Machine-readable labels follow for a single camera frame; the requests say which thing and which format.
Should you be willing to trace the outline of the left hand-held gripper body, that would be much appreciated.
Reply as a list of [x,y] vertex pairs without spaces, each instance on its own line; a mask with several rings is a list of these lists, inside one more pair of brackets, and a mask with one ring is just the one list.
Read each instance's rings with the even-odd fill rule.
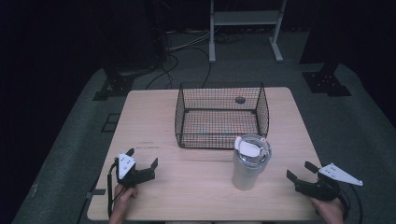
[[155,178],[155,170],[149,168],[137,170],[136,160],[121,153],[118,157],[117,179],[125,188],[134,188]]

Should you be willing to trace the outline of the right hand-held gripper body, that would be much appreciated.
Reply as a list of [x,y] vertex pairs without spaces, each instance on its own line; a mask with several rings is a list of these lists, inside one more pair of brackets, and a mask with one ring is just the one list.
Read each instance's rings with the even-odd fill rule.
[[295,191],[305,196],[318,199],[320,201],[329,202],[341,195],[339,182],[362,186],[363,181],[350,175],[343,169],[333,163],[324,167],[318,167],[318,178],[315,183],[297,179],[294,184]]

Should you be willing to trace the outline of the black metal stand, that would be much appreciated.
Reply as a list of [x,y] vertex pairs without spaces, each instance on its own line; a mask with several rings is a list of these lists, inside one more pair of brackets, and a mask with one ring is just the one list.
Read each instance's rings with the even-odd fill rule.
[[131,90],[134,80],[148,73],[148,70],[136,68],[129,63],[117,62],[109,55],[101,57],[101,65],[106,80],[101,90],[93,96],[94,101],[105,101],[108,97],[126,96]]
[[327,93],[332,97],[351,95],[335,76],[335,70],[347,50],[341,14],[341,0],[319,0],[318,12],[300,60],[301,64],[323,63],[319,71],[303,72],[304,80],[313,93]]

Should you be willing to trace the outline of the black wire basket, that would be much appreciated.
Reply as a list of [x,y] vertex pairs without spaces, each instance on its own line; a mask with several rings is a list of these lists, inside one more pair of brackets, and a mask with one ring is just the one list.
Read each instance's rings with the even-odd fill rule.
[[[238,104],[236,97],[246,102]],[[237,136],[269,132],[269,108],[260,82],[183,82],[177,95],[177,144],[191,149],[232,149]]]

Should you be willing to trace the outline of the person's left hand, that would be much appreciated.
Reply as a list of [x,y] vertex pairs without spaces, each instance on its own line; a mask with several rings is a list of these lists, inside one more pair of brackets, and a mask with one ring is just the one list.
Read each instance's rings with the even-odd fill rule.
[[132,199],[135,199],[138,195],[138,187],[127,189],[122,184],[118,184],[115,187],[115,194],[117,198],[114,201],[112,214],[120,214],[126,217],[132,204]]

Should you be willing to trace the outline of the white tumbler with clear lid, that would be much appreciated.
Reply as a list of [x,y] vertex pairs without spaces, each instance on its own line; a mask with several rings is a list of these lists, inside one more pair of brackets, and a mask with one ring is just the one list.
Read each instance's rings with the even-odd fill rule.
[[237,136],[233,150],[233,185],[240,190],[252,189],[271,157],[272,148],[265,137]]

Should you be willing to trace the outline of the white metal table frame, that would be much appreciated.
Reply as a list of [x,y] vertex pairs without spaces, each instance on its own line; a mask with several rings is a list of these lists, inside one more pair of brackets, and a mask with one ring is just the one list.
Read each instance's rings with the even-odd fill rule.
[[216,11],[215,0],[210,0],[208,60],[216,61],[215,28],[219,26],[274,25],[275,30],[269,37],[270,46],[276,61],[282,63],[283,56],[279,50],[277,39],[285,14],[287,0],[281,0],[280,9],[264,11]]

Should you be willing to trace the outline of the person's right hand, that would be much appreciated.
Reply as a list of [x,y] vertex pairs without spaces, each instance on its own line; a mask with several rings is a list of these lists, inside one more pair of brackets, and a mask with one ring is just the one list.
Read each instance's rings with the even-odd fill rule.
[[324,202],[315,198],[310,198],[310,202],[322,216],[325,224],[344,224],[344,207],[339,199]]

